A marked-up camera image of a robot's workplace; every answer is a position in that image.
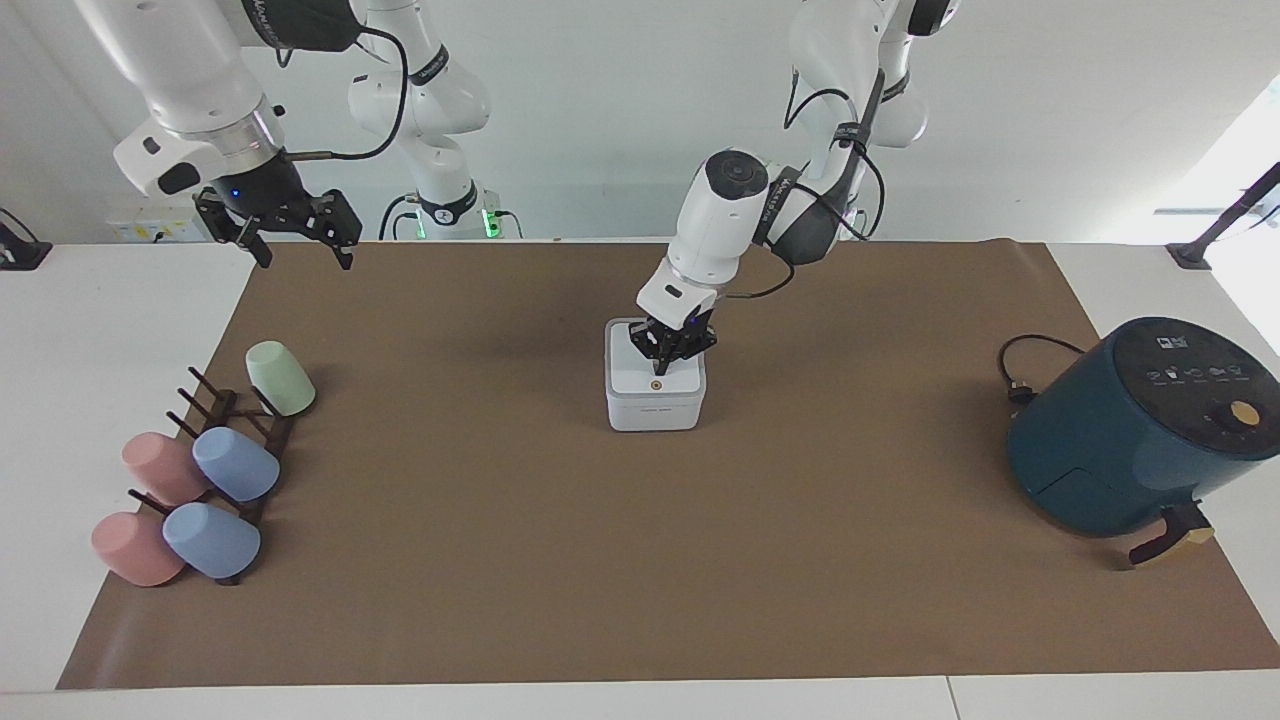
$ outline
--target blue cup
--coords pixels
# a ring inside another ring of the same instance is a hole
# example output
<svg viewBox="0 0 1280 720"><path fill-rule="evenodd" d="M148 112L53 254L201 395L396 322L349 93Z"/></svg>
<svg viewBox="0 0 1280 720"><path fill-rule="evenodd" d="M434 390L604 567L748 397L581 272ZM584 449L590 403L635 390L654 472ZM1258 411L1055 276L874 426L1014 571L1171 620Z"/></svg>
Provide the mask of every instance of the blue cup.
<svg viewBox="0 0 1280 720"><path fill-rule="evenodd" d="M205 477L236 502L262 497L280 477L274 455L230 428L212 428L196 438L191 455Z"/></svg>
<svg viewBox="0 0 1280 720"><path fill-rule="evenodd" d="M202 502L191 502L170 512L163 533L178 557L215 580L242 573L262 544L257 528Z"/></svg>

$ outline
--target white wall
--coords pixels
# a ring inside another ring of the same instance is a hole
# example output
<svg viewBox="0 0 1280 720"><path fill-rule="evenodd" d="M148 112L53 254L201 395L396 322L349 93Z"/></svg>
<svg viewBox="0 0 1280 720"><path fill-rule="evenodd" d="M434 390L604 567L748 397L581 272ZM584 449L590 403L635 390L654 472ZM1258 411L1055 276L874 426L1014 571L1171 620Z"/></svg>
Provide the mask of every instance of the white wall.
<svg viewBox="0 0 1280 720"><path fill-rule="evenodd" d="M462 138L476 176L530 234L566 237L669 234L691 173L728 145L804 160L800 131L780 127L797 4L429 3L454 59L494 97L492 124ZM0 201L61 237L101 240L102 200L88 196L128 192L110 138L142 119L138 96L70 0L10 0L0 13L8 33L32 33L0 46ZM1100 238L1153 208L1280 72L1274 23L1274 0L966 0L916 45L929 133L877 154L890 182L882 236ZM246 55L289 109L292 150L376 143L346 110L347 82L375 67L367 56L298 54L279 70L269 51ZM14 96L31 100L15 111ZM366 228L408 188L392 156L303 174L312 192L344 190Z"/></svg>

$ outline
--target teal air fryer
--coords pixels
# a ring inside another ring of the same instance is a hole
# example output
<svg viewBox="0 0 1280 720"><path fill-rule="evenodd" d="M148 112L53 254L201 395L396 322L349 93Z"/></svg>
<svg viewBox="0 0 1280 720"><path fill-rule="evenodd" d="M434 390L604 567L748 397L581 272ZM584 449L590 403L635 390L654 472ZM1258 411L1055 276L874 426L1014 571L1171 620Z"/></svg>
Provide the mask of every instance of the teal air fryer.
<svg viewBox="0 0 1280 720"><path fill-rule="evenodd" d="M1280 383L1253 356L1199 325L1125 323L1014 420L1009 460L1059 521L1121 536L1161 518L1137 565L1212 528L1199 500L1280 455Z"/></svg>

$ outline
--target green cup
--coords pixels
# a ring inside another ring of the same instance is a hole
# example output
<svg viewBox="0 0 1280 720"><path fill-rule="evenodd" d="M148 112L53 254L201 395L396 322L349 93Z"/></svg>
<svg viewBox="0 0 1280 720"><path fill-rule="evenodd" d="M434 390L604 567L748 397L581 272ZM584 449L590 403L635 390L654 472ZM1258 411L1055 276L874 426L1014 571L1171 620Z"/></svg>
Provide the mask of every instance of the green cup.
<svg viewBox="0 0 1280 720"><path fill-rule="evenodd" d="M269 340L244 354L248 379L282 415L297 415L315 402L316 386L284 345Z"/></svg>

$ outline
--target white table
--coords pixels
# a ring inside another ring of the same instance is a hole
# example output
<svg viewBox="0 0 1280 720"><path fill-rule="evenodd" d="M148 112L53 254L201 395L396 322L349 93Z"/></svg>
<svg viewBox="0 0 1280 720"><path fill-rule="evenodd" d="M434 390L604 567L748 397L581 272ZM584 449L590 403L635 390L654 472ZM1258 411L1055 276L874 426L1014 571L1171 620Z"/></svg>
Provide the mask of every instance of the white table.
<svg viewBox="0 0 1280 720"><path fill-rule="evenodd" d="M1213 277L1178 270L1162 249L1052 250L1100 334L1172 315L1280 370ZM187 365L207 364L250 269L219 246L63 246L36 273L0 275L0 716L1280 717L1280 671L51 693L105 574L90 530L136 506L119 448L142 430L173 432L174 388L191 384ZM1280 634L1280 464L1204 507Z"/></svg>

